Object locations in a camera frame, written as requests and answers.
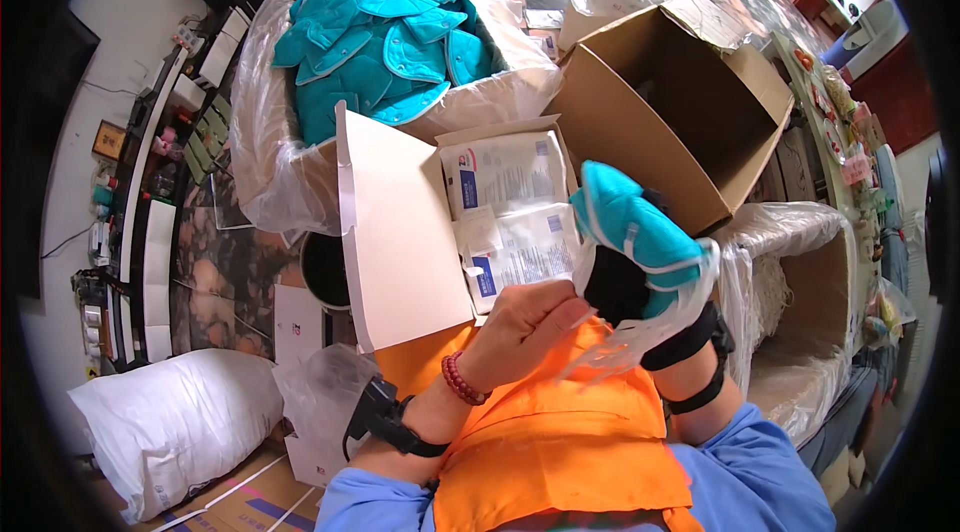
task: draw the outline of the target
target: red bead bracelet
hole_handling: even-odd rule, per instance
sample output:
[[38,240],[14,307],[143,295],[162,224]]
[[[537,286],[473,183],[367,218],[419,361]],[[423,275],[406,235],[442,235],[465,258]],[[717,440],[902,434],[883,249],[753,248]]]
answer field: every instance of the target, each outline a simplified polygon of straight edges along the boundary
[[450,385],[450,388],[453,389],[453,392],[457,393],[457,396],[460,397],[464,403],[469,406],[482,406],[487,402],[487,398],[490,396],[489,393],[486,395],[483,393],[478,393],[475,391],[470,384],[464,382],[464,379],[460,375],[460,370],[457,369],[457,359],[462,356],[464,352],[458,350],[452,355],[447,355],[440,362],[439,369],[443,371],[443,379],[447,384]]

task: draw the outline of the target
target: stacked packages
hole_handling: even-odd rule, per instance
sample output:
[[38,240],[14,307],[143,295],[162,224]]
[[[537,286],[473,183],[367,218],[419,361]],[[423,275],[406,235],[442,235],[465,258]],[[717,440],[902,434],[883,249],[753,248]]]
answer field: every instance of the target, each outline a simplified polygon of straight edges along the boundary
[[273,65],[296,70],[307,145],[336,133],[333,106],[390,126],[410,122],[493,72],[470,0],[295,0]]
[[443,147],[439,156],[477,313],[506,286],[572,277],[580,239],[553,130]]

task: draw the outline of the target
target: orange apron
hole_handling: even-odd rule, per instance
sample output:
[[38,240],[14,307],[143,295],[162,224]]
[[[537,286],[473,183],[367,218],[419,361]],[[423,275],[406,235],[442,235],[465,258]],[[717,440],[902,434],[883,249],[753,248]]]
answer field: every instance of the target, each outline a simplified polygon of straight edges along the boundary
[[[665,446],[666,423],[650,374],[636,368],[588,385],[597,371],[556,377],[603,340],[591,318],[533,373],[475,407],[447,450],[434,497],[438,532],[492,530],[552,511],[660,511],[672,532],[703,530],[690,514],[690,479]],[[474,334],[465,324],[376,352],[398,395],[422,392],[441,359]]]

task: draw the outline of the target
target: person's left hand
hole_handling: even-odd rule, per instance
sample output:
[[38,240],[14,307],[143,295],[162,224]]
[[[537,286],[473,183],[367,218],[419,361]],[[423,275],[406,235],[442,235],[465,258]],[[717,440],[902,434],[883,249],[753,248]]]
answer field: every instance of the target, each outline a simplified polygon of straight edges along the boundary
[[457,359],[463,381],[487,394],[526,378],[546,354],[595,310],[569,280],[508,286]]

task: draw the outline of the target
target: white cord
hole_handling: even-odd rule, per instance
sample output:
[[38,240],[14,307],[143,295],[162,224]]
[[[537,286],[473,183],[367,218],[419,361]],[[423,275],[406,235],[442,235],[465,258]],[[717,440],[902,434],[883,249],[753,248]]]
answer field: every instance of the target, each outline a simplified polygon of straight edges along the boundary
[[[218,294],[215,293],[215,292],[210,292],[210,290],[201,290],[200,288],[197,288],[196,286],[191,286],[190,284],[188,284],[188,283],[186,283],[186,282],[184,282],[184,281],[182,281],[182,280],[176,279],[175,277],[171,277],[170,280],[174,281],[175,283],[177,283],[177,284],[180,285],[180,286],[186,286],[186,287],[189,288],[190,290],[193,290],[193,291],[195,291],[195,292],[198,292],[198,293],[201,293],[201,294],[204,294],[204,295],[210,295],[211,297],[217,297],[217,298],[220,298],[220,299],[224,299],[224,300],[226,300],[226,301],[233,301],[233,300],[234,300],[233,298],[227,298],[227,297],[225,297],[225,296],[223,296],[223,295],[218,295]],[[249,328],[250,330],[254,331],[255,333],[259,334],[260,336],[263,336],[264,338],[266,338],[266,339],[269,340],[270,342],[274,342],[274,339],[271,338],[270,336],[268,336],[266,332],[263,332],[263,331],[259,330],[258,328],[253,327],[253,326],[250,325],[249,323],[244,322],[244,321],[240,318],[240,316],[236,314],[236,311],[233,311],[233,317],[236,318],[236,321],[237,321],[237,322],[240,322],[241,324],[243,324],[244,326],[246,326],[246,327]]]

